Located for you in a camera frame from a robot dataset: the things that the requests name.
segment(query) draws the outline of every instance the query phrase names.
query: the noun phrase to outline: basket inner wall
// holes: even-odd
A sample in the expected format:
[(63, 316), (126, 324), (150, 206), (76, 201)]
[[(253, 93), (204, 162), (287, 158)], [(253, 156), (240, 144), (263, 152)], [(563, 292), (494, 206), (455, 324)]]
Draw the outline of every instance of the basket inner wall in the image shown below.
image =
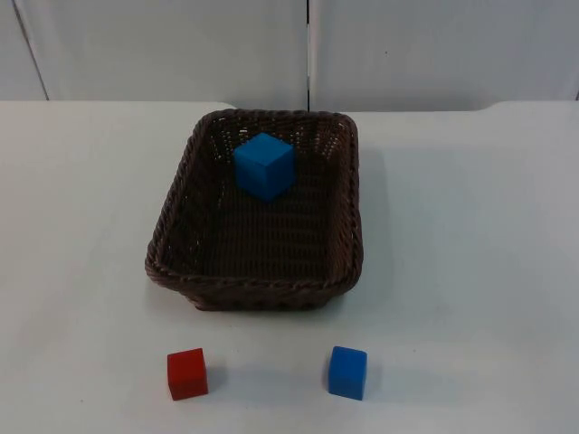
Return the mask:
[[(291, 143), (297, 182), (272, 203), (237, 188), (233, 150), (265, 132)], [(350, 135), (323, 118), (224, 117), (196, 138), (168, 234), (173, 271), (284, 280), (339, 278), (351, 258)]]

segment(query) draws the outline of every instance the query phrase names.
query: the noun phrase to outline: brown wicker basket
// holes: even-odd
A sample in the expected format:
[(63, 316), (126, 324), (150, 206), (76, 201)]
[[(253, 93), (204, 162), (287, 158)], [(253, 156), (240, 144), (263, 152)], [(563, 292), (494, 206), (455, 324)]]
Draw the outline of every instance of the brown wicker basket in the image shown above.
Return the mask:
[[(234, 178), (233, 150), (261, 132), (296, 152), (297, 181), (272, 203)], [(202, 310), (311, 309), (353, 287), (362, 259), (354, 121), (227, 109), (195, 126), (145, 267)]]

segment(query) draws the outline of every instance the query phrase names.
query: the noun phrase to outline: red block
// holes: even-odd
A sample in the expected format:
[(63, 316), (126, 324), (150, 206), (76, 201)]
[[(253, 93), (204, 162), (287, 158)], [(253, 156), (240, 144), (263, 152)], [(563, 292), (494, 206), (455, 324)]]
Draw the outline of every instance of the red block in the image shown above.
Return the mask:
[(202, 348), (168, 355), (166, 373), (173, 401), (209, 392)]

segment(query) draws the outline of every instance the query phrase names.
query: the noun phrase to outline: white backdrop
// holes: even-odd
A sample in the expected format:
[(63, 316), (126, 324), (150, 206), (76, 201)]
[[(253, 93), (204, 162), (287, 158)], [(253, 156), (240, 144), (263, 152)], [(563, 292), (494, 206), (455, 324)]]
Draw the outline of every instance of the white backdrop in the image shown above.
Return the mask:
[(574, 99), (577, 0), (310, 0), (311, 107)]
[(305, 0), (19, 0), (50, 99), (307, 106)]
[(44, 99), (10, 0), (0, 0), (0, 99)]

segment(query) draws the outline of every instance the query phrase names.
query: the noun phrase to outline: basket rim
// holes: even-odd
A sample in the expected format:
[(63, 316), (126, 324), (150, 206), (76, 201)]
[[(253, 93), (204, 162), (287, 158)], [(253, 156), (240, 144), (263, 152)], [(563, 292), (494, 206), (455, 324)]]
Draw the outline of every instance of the basket rim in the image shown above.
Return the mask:
[[(173, 227), (177, 214), (177, 203), (183, 198), (185, 190), (186, 179), (188, 179), (193, 165), (191, 162), (195, 159), (196, 141), (203, 137), (207, 132), (210, 124), (219, 118), (232, 117), (243, 114), (247, 117), (260, 118), (333, 118), (340, 121), (349, 129), (350, 132), (350, 146), (355, 150), (352, 152), (350, 161), (350, 185), (349, 196), (351, 198), (350, 204), (350, 227), (353, 234), (354, 242), (352, 243), (353, 261), (345, 269), (344, 273), (335, 279), (312, 279), (312, 278), (298, 278), (298, 279), (267, 279), (267, 278), (251, 278), (251, 277), (228, 277), (228, 276), (208, 276), (198, 273), (179, 273), (169, 267), (164, 266), (158, 258), (165, 251), (168, 229)], [(187, 139), (187, 144), (179, 166), (177, 168), (175, 178), (171, 183), (171, 187), (166, 195), (166, 199), (161, 208), (161, 213), (157, 220), (157, 225), (153, 232), (153, 237), (147, 246), (147, 257), (145, 259), (145, 269), (147, 274), (153, 279), (163, 278), (169, 279), (175, 283), (194, 283), (200, 285), (215, 285), (219, 287), (242, 286), (253, 287), (257, 285), (267, 285), (271, 288), (332, 288), (339, 287), (344, 282), (353, 282), (355, 284), (360, 277), (361, 267), (363, 263), (363, 248), (362, 248), (362, 228), (359, 212), (359, 178), (358, 178), (358, 134), (357, 126), (354, 120), (343, 113), (334, 113), (328, 111), (306, 111), (306, 110), (262, 110), (262, 109), (244, 109), (244, 108), (226, 108), (223, 110), (213, 111), (204, 115), (195, 125), (193, 134)], [(171, 285), (164, 283), (163, 286), (169, 289), (177, 290), (182, 293), (195, 292), (194, 289), (172, 288)]]

